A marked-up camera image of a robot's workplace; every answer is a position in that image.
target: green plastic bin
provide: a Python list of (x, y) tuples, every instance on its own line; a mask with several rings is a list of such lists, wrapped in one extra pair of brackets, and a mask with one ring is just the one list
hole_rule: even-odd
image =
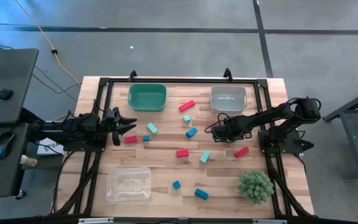
[(167, 88), (157, 83), (136, 83), (129, 88), (128, 104), (139, 111), (163, 111)]

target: red block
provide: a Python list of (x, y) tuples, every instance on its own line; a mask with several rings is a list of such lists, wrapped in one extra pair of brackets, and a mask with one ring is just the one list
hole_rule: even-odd
[(189, 156), (189, 150), (177, 150), (177, 157)]
[(188, 109), (188, 108), (190, 108), (190, 107), (192, 107), (194, 105), (195, 105), (194, 101), (190, 100), (189, 102), (185, 103), (184, 105), (179, 106), (179, 110), (184, 111), (184, 110), (186, 110), (186, 109)]
[(235, 156), (238, 158), (238, 157), (243, 156), (247, 152), (249, 152), (249, 148), (246, 146), (246, 147), (243, 147), (240, 151), (236, 152)]
[(137, 143), (137, 137), (136, 136), (129, 136), (125, 138), (125, 143)]

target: wooden tabletop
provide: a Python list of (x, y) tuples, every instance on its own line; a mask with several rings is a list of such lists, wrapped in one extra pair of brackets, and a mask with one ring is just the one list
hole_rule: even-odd
[[(76, 114), (90, 112), (96, 98), (100, 77), (84, 77)], [(96, 190), (93, 200), (94, 217), (193, 217), (193, 218), (273, 218), (271, 199), (261, 205), (253, 205), (239, 196), (236, 186), (239, 175), (245, 170), (266, 169), (265, 157), (260, 152), (257, 131), (252, 130), (253, 138), (232, 144), (216, 143), (204, 129), (216, 122), (216, 114), (209, 108), (209, 96), (213, 84), (205, 83), (164, 83), (167, 87), (167, 104), (161, 112), (134, 111), (127, 103), (130, 83), (115, 83), (112, 88), (110, 107), (119, 107), (120, 114), (127, 118), (137, 118), (136, 128), (126, 133), (150, 135), (150, 142), (138, 142), (114, 146), (108, 138), (106, 150), (102, 153)], [(257, 112), (255, 93), (252, 85), (219, 84), (243, 86), (247, 92), (248, 108), (244, 115)], [(268, 79), (272, 106), (287, 100), (283, 79)], [(101, 108), (104, 106), (106, 90), (103, 92)], [(181, 113), (178, 107), (194, 100), (194, 107)], [(191, 124), (183, 121), (183, 115), (191, 116)], [(149, 122), (158, 128), (152, 135), (146, 125)], [(196, 127), (198, 132), (187, 139), (185, 133)], [(250, 152), (235, 158), (234, 153), (248, 146)], [(175, 151), (189, 149), (188, 157), (176, 158)], [(199, 162), (204, 150), (211, 156), (207, 163)], [(57, 207), (60, 208), (72, 194), (80, 179), (84, 153), (76, 152), (67, 160), (58, 186)], [(283, 154), (283, 165), (287, 184), (297, 200), (310, 213), (313, 213), (308, 184), (302, 163), (291, 154)], [(152, 173), (152, 195), (148, 200), (108, 202), (106, 200), (107, 177), (110, 170), (126, 167), (148, 167)], [(178, 180), (181, 187), (175, 190), (172, 183)], [(209, 193), (203, 200), (194, 195), (200, 188)], [(88, 189), (85, 190), (82, 206), (86, 203)], [(278, 189), (279, 204), (284, 212), (281, 190)]]

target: artificial plant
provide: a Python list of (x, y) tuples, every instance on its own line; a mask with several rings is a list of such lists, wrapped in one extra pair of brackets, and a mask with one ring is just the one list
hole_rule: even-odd
[(261, 170), (248, 170), (240, 175), (239, 193), (254, 204), (266, 202), (274, 193), (273, 184)]

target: gray floor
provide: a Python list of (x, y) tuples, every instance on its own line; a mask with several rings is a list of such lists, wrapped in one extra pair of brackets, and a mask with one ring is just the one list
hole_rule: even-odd
[[(39, 24), (50, 26), (257, 28), (251, 0), (21, 2)], [(259, 0), (259, 4), (267, 29), (358, 29), (356, 0)], [(32, 25), (14, 1), (4, 0), (0, 0), (0, 23)], [(236, 77), (266, 77), (257, 34), (48, 35), (79, 80), (88, 75), (128, 75), (133, 69), (139, 75), (219, 77), (226, 67)], [(358, 95), (358, 35), (267, 35), (266, 39), (273, 75), (285, 79), (289, 97), (319, 98), (321, 112), (327, 114)], [(40, 49), (37, 65), (63, 88), (74, 84), (57, 66), (39, 32), (0, 31), (0, 44)], [(78, 89), (70, 94), (76, 96)], [(54, 119), (73, 110), (75, 103), (32, 80), (25, 106), (44, 119)], [(315, 143), (305, 153), (315, 213), (358, 221), (358, 181), (341, 179), (355, 169), (341, 122), (320, 121), (302, 129), (307, 130), (305, 139)], [(23, 183), (28, 196), (21, 201), (1, 198), (0, 218), (46, 214), (56, 173), (28, 172)]]

